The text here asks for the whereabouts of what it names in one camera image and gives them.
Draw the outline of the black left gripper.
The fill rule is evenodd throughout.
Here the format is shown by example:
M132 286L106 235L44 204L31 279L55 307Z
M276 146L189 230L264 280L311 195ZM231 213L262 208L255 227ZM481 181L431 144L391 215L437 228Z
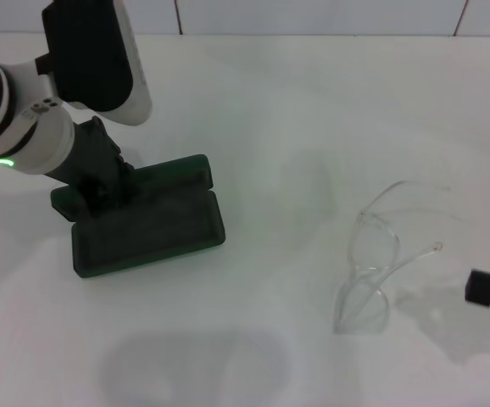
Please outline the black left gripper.
M101 215L108 206L105 187L119 183L121 203L137 195L135 168L121 156L119 146L106 131L100 118L93 116L74 123L74 141L64 161L46 176L71 187L81 187L90 216Z

